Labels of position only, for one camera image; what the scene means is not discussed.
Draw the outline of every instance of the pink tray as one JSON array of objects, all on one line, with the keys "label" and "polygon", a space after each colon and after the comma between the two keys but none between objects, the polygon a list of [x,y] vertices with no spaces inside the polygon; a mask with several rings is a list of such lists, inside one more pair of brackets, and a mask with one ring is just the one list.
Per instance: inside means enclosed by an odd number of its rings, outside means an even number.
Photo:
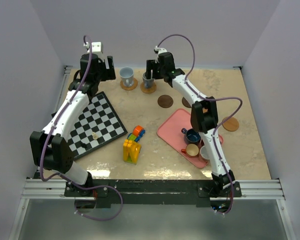
[{"label": "pink tray", "polygon": [[190,113],[186,110],[179,108],[177,109],[157,130],[157,134],[166,143],[178,151],[184,156],[190,163],[195,165],[197,168],[204,168],[208,162],[202,160],[200,156],[188,157],[186,154],[181,152],[181,149],[185,149],[187,144],[184,141],[184,134],[181,129],[191,129]]}]

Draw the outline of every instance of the gray floor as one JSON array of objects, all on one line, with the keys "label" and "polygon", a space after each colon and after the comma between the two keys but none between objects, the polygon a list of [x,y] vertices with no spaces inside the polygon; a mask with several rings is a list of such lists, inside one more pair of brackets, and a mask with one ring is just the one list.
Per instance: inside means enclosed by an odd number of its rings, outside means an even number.
[{"label": "gray floor", "polygon": [[[107,217],[110,209],[90,214]],[[124,205],[97,222],[74,214],[73,200],[31,200],[20,240],[285,240],[275,200],[237,200],[222,217],[191,205]]]}]

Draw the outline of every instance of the dark blue mug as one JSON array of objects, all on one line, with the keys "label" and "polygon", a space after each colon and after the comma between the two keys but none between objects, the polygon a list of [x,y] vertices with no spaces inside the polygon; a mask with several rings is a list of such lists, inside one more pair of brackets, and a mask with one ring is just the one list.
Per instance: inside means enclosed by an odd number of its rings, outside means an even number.
[{"label": "dark blue mug", "polygon": [[189,130],[182,128],[181,132],[184,134],[183,139],[186,144],[198,145],[200,143],[201,137],[193,128],[190,128]]}]

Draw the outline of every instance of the cable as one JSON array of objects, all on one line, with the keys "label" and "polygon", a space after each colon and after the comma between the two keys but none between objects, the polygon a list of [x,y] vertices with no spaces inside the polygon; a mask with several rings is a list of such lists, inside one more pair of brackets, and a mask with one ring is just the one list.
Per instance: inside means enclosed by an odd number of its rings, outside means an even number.
[{"label": "cable", "polygon": [[124,201],[123,201],[122,195],[120,194],[120,192],[117,189],[115,189],[112,186],[108,186],[108,185],[99,185],[99,186],[92,186],[92,187],[82,187],[79,184],[77,184],[75,182],[72,182],[69,178],[67,178],[66,176],[62,175],[59,172],[54,173],[54,174],[52,174],[51,176],[49,176],[47,178],[44,177],[44,160],[45,160],[46,150],[47,150],[47,147],[48,147],[51,135],[54,132],[54,130],[56,129],[56,126],[57,126],[57,124],[58,124],[61,116],[66,111],[67,107],[72,103],[72,101],[74,100],[74,98],[77,95],[78,91],[80,90],[80,88],[82,87],[82,85],[85,83],[86,77],[88,75],[88,71],[90,69],[91,60],[92,60],[92,47],[91,47],[92,46],[92,41],[91,41],[91,39],[90,39],[90,37],[88,35],[84,35],[83,41],[84,41],[85,44],[87,43],[86,39],[88,40],[89,49],[90,49],[88,64],[86,66],[84,75],[83,75],[83,77],[81,79],[81,82],[80,82],[79,86],[75,90],[75,92],[72,95],[72,97],[70,98],[70,100],[64,105],[64,107],[60,110],[59,114],[56,116],[55,121],[54,121],[54,123],[53,123],[53,125],[51,127],[51,130],[49,131],[49,133],[48,133],[48,135],[46,137],[46,140],[45,140],[45,142],[43,144],[42,153],[41,153],[41,156],[40,156],[40,164],[39,164],[40,165],[40,178],[41,178],[41,180],[43,182],[46,182],[46,181],[50,180],[51,178],[53,178],[54,176],[58,175],[61,178],[63,178],[64,180],[72,183],[74,186],[76,186],[77,188],[82,189],[82,190],[94,190],[94,189],[98,189],[98,188],[110,188],[110,189],[113,189],[119,195],[120,201],[121,201],[121,203],[120,203],[120,209],[119,209],[119,211],[115,215],[113,215],[112,217],[109,217],[109,218],[96,218],[96,217],[88,216],[88,215],[85,215],[85,214],[81,213],[81,216],[83,216],[85,218],[88,218],[88,219],[97,220],[97,221],[108,221],[108,220],[111,220],[111,219],[115,218],[121,212],[121,210],[123,208],[123,205],[124,205]]},{"label": "cable", "polygon": [[230,197],[230,206],[229,206],[229,208],[227,209],[227,211],[224,212],[224,214],[227,214],[227,213],[230,212],[230,210],[231,210],[231,208],[232,208],[232,205],[233,205],[233,202],[234,202],[234,195],[235,195],[234,192],[235,192],[235,188],[234,188],[234,183],[232,182],[232,178],[231,178],[231,176],[230,176],[230,174],[229,174],[229,172],[228,172],[228,170],[227,170],[227,167],[226,167],[226,165],[225,165],[225,163],[224,163],[224,161],[223,161],[223,158],[222,158],[222,156],[221,156],[221,154],[220,154],[220,151],[219,151],[219,149],[218,149],[217,142],[216,142],[216,137],[215,137],[215,136],[216,136],[216,132],[217,132],[218,128],[219,128],[224,122],[226,122],[227,120],[229,120],[230,118],[232,118],[232,117],[239,111],[239,109],[241,108],[241,106],[242,106],[242,104],[243,104],[243,101],[242,101],[241,98],[236,97],[236,96],[222,97],[222,98],[216,98],[216,99],[210,99],[210,98],[205,98],[205,97],[201,96],[199,92],[196,92],[196,91],[191,87],[191,85],[188,83],[188,81],[189,81],[189,80],[188,80],[188,76],[189,76],[190,73],[193,71],[193,69],[194,69],[194,67],[195,67],[195,62],[196,62],[195,48],[194,48],[193,43],[190,41],[190,39],[187,38],[186,36],[182,35],[182,34],[171,34],[171,35],[165,37],[163,40],[161,40],[160,43],[158,44],[158,47],[159,47],[166,39],[168,39],[168,38],[170,38],[170,37],[173,37],[173,36],[179,36],[179,37],[182,37],[182,38],[186,39],[186,40],[190,43],[190,45],[191,45],[191,48],[192,48],[192,54],[193,54],[192,66],[191,66],[190,71],[185,75],[185,77],[184,77],[184,82],[185,82],[185,84],[190,88],[190,90],[191,90],[196,96],[198,96],[200,99],[203,99],[203,100],[208,101],[208,102],[218,102],[218,101],[223,101],[223,100],[238,100],[238,101],[240,101],[240,104],[239,104],[239,106],[237,107],[237,109],[236,109],[230,116],[228,116],[228,117],[226,117],[224,120],[222,120],[222,121],[215,127],[215,129],[214,129],[214,131],[213,131],[213,133],[212,133],[212,140],[213,140],[213,144],[214,144],[216,153],[217,153],[217,155],[218,155],[218,157],[219,157],[219,160],[220,160],[220,162],[221,162],[221,164],[222,164],[222,167],[223,167],[224,171],[226,172],[227,177],[229,178],[230,186],[231,186],[231,192],[233,193],[233,194],[231,194],[231,197]]}]

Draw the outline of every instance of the gray wall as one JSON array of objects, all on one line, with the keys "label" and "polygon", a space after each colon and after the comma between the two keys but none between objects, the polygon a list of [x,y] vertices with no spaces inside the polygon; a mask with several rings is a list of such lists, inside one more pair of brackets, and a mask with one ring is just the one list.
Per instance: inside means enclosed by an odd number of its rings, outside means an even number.
[{"label": "gray wall", "polygon": [[0,0],[0,240],[34,173],[29,136],[50,119],[62,68],[30,1]]},{"label": "gray wall", "polygon": [[[195,46],[197,67],[242,66],[279,0],[31,0],[62,63],[79,66],[82,36],[104,43],[117,67],[144,67],[153,48],[170,34],[184,34]],[[184,39],[164,47],[176,63],[190,66]]]},{"label": "gray wall", "polygon": [[281,0],[243,77],[272,178],[300,240],[300,0]]}]

